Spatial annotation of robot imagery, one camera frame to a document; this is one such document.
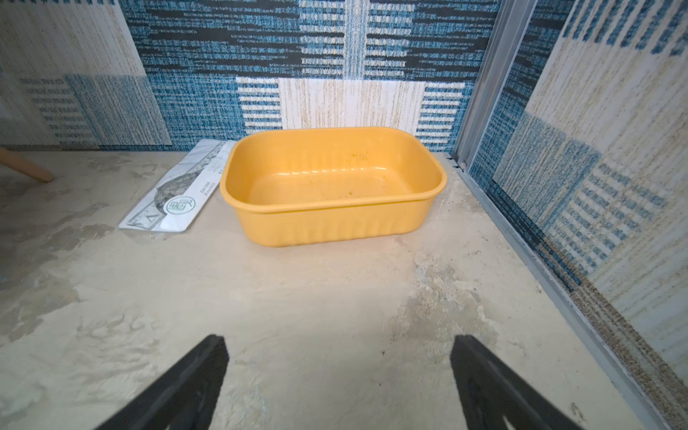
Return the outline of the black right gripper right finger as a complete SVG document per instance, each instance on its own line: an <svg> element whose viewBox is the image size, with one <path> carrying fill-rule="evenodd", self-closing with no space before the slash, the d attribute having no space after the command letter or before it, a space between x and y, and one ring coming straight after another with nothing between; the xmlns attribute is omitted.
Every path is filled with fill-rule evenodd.
<svg viewBox="0 0 688 430"><path fill-rule="evenodd" d="M458 335L451 369L469 429L578 429L472 335Z"/></svg>

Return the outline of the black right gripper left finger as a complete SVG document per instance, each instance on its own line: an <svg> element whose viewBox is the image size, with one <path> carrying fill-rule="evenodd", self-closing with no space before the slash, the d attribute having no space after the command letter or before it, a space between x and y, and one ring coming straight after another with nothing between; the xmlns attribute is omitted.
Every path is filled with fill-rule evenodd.
<svg viewBox="0 0 688 430"><path fill-rule="evenodd" d="M225 339L209 335L100 429L208 429L229 364Z"/></svg>

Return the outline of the yellow plastic storage box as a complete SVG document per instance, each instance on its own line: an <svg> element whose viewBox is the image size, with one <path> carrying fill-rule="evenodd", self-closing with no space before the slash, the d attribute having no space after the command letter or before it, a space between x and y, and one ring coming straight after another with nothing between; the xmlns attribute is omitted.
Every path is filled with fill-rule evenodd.
<svg viewBox="0 0 688 430"><path fill-rule="evenodd" d="M220 191L249 239L288 247L414 231L447 181L398 129L274 130L234 145Z"/></svg>

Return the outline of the wooden whiteboard stand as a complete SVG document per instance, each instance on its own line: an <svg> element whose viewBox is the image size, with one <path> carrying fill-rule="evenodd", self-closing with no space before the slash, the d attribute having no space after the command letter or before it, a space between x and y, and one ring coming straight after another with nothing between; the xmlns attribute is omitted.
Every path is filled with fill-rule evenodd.
<svg viewBox="0 0 688 430"><path fill-rule="evenodd" d="M53 175L48 170L5 148L1 149L0 162L3 166L39 182L49 183L53 180Z"/></svg>

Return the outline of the white printed packet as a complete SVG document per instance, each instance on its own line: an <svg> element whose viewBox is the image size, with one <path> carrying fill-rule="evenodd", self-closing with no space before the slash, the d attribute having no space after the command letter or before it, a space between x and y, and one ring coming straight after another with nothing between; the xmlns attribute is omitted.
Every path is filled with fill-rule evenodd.
<svg viewBox="0 0 688 430"><path fill-rule="evenodd" d="M120 229L182 233L214 193L236 143L203 139L120 222Z"/></svg>

